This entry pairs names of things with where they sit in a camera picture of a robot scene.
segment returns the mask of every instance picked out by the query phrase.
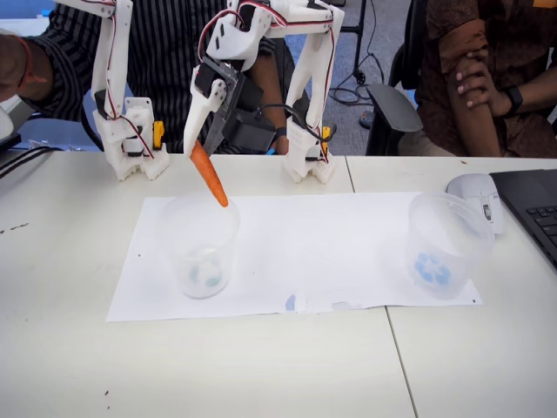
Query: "laptop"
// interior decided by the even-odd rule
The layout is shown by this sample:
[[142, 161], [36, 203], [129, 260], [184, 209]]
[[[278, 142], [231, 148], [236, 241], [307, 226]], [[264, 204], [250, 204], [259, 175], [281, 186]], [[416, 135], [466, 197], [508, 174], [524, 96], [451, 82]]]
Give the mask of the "laptop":
[[503, 202], [557, 268], [557, 170], [496, 172]]

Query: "person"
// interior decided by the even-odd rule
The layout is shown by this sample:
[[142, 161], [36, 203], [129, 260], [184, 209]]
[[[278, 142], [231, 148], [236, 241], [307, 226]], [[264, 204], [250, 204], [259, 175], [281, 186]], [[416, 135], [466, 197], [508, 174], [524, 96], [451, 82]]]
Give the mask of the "person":
[[416, 101], [424, 129], [402, 155], [557, 158], [557, 2], [429, 0]]
[[[191, 105], [191, 74], [199, 64], [197, 47], [201, 32], [225, 7], [225, 0], [134, 2], [127, 81], [134, 96], [151, 98], [155, 119], [164, 122], [168, 152], [181, 152], [183, 148], [184, 127]], [[46, 116], [78, 121], [84, 95], [91, 87], [100, 27], [100, 17], [57, 5], [50, 14], [46, 32], [24, 39], [32, 55], [34, 76], [25, 86], [21, 86], [27, 65], [25, 45], [14, 37], [0, 35], [0, 101], [19, 94]], [[292, 76], [292, 55], [284, 41], [281, 42], [277, 47], [285, 53], [275, 57], [275, 43], [263, 38], [258, 59], [248, 73], [264, 91], [262, 105], [283, 103]], [[279, 59], [286, 62], [277, 63]], [[264, 114], [279, 132], [285, 131], [280, 129], [286, 127], [284, 111], [268, 108]], [[210, 123], [211, 119], [201, 132], [202, 141]], [[286, 136], [276, 138], [273, 147], [277, 153], [286, 154]], [[217, 150], [240, 151], [226, 142]]]

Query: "red bracelet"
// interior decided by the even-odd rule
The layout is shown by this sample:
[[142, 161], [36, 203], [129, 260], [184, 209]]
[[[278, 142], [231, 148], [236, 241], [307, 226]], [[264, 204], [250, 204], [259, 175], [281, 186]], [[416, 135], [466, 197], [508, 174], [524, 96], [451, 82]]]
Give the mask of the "red bracelet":
[[10, 35], [10, 37], [16, 39], [21, 45], [23, 45], [25, 53], [27, 54], [27, 68], [25, 69], [25, 74], [23, 75], [21, 83], [19, 83], [19, 87], [17, 87], [17, 93], [22, 93], [29, 83], [46, 83], [46, 78], [37, 77], [33, 74], [33, 54], [31, 54], [29, 45], [27, 45], [25, 40], [20, 37], [15, 35]]

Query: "hand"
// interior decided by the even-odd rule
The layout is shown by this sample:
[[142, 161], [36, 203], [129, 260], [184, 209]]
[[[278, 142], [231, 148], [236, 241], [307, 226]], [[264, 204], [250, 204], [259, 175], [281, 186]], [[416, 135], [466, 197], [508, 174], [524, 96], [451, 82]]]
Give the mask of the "hand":
[[475, 58], [472, 64], [461, 69], [456, 74], [458, 92], [460, 95], [469, 91], [481, 91], [481, 94], [467, 102], [468, 108], [487, 104], [494, 118], [509, 113], [512, 107], [510, 98], [497, 90], [489, 70], [487, 69], [487, 51], [469, 52], [469, 58]]
[[282, 136], [278, 137], [273, 147], [278, 155], [286, 155], [288, 153], [288, 145], [288, 138], [286, 136]]
[[26, 67], [23, 46], [16, 39], [0, 35], [0, 102], [17, 94]]

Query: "yellow component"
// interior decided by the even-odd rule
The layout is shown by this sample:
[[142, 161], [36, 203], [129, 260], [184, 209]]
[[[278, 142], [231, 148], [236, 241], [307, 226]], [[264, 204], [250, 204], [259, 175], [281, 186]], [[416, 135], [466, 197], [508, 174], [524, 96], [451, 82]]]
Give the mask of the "yellow component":
[[[327, 140], [331, 137], [331, 128], [329, 126], [323, 126], [323, 139]], [[329, 144], [324, 142], [321, 144], [323, 147], [323, 151], [325, 153], [329, 153]]]
[[163, 149], [163, 136], [164, 124], [162, 121], [158, 120], [153, 125], [153, 150], [160, 151]]

